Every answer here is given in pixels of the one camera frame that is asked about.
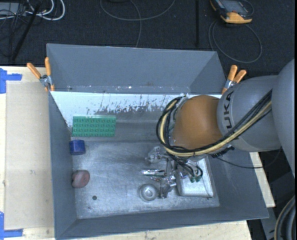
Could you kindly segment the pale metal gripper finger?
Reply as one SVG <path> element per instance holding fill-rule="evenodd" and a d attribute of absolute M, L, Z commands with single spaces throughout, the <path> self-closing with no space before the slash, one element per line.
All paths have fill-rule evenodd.
<path fill-rule="evenodd" d="M 176 186 L 176 180 L 172 178 L 162 178 L 159 182 L 159 198 L 165 199 L 168 193 Z"/>
<path fill-rule="evenodd" d="M 165 170 L 162 170 L 162 169 L 147 169 L 147 170 L 142 170 L 141 173 L 144 176 L 150 176 L 150 177 L 164 177 L 165 176 Z"/>

